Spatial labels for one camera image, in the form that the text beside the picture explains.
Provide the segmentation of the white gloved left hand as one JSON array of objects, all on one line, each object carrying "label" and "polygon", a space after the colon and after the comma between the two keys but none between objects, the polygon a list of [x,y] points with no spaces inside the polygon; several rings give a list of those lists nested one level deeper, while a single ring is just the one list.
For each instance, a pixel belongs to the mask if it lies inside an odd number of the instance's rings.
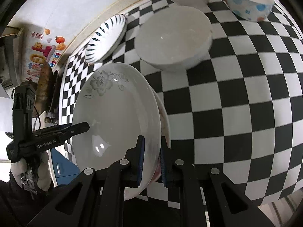
[{"label": "white gloved left hand", "polygon": [[11,174],[22,189],[36,193],[38,190],[48,191],[52,180],[48,166],[49,156],[46,151],[40,154],[37,163],[31,165],[24,158],[11,164]]}]

